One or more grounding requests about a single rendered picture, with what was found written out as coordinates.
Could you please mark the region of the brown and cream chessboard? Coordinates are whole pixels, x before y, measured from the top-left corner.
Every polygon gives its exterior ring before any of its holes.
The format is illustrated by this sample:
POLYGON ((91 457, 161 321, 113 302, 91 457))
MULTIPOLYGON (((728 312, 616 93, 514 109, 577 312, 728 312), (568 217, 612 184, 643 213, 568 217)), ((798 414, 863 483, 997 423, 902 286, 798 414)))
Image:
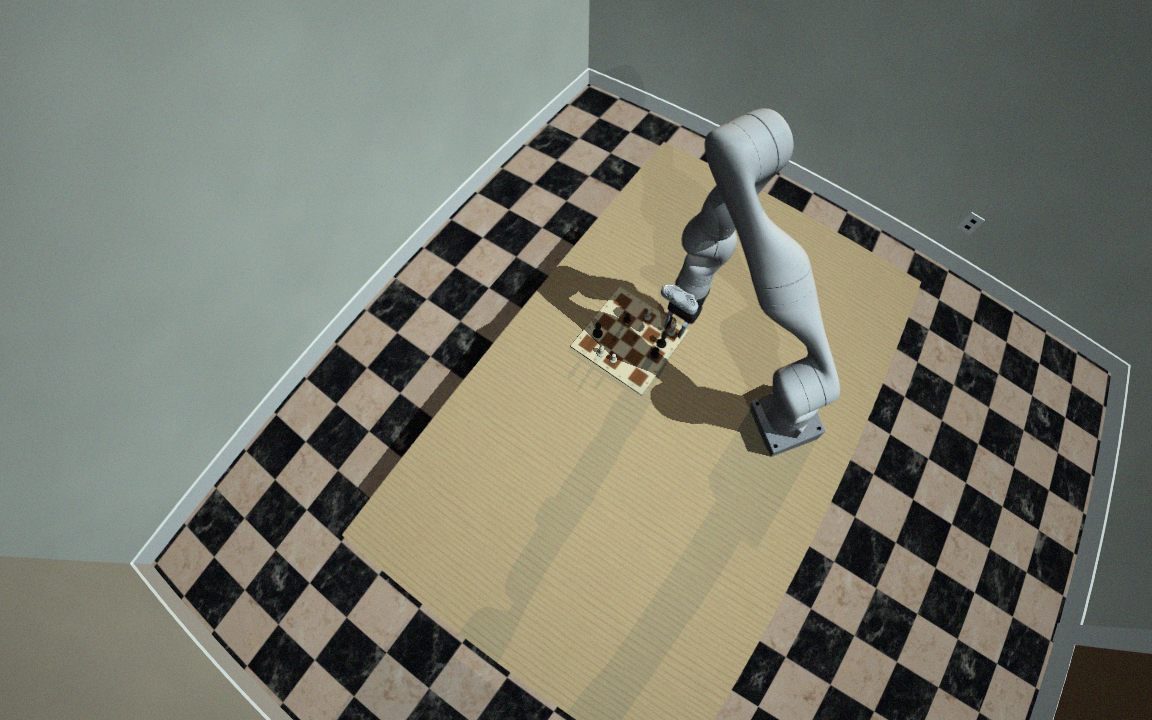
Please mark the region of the brown and cream chessboard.
POLYGON ((626 382, 626 386, 637 392, 637 395, 643 396, 650 382, 660 372, 660 367, 667 363, 675 348, 689 333, 685 329, 684 334, 677 338, 682 325, 673 320, 669 327, 664 329, 666 318, 667 316, 659 313, 654 306, 645 304, 643 300, 637 300, 632 293, 620 287, 570 347, 614 376, 617 381, 626 382), (652 313, 652 320, 649 323, 644 319, 647 310, 652 313), (627 313, 630 313, 631 323, 623 320, 627 313), (593 336, 596 323, 602 323, 602 338, 593 336), (673 324, 677 324, 675 336, 668 334, 666 347, 659 348, 657 340, 660 340, 660 333, 667 332, 673 324), (600 346, 604 346, 604 357, 596 355, 600 346), (654 347, 659 348, 657 359, 650 355, 654 347), (612 354, 616 354, 617 363, 611 363, 612 354))

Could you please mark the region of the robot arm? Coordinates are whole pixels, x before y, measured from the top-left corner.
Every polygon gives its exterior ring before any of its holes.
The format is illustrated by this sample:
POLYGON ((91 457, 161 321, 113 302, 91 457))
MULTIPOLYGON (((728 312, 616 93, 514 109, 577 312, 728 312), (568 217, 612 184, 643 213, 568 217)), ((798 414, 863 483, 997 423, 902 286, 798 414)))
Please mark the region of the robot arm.
POLYGON ((806 357, 774 372, 768 414, 776 433, 797 438, 819 407, 838 400, 840 384, 812 265, 803 247, 765 215, 756 196, 790 160, 794 136, 780 113, 755 109, 712 129, 705 152, 717 187, 685 225, 681 274, 695 287, 710 285, 730 260, 738 233, 761 310, 806 346, 806 357))

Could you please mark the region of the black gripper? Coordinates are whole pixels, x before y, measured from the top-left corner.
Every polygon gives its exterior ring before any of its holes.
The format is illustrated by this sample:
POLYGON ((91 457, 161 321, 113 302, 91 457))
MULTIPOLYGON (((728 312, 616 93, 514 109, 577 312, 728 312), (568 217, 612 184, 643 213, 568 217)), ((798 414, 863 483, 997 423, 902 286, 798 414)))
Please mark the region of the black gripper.
MULTIPOLYGON (((710 281, 710 285, 712 285, 712 281, 710 281)), ((669 311, 666 314, 667 319, 666 325, 664 325, 664 329, 669 327, 672 316, 676 314, 679 318, 684 319, 684 325, 682 325, 677 336, 681 338, 685 332, 687 325, 695 323, 702 313, 702 305, 704 304, 704 301, 707 300, 710 285, 704 287, 689 285, 684 281, 684 276, 682 276, 681 272, 679 273, 679 279, 676 279, 675 285, 664 285, 662 290, 660 290, 660 295, 664 296, 664 300, 669 301, 669 311)))

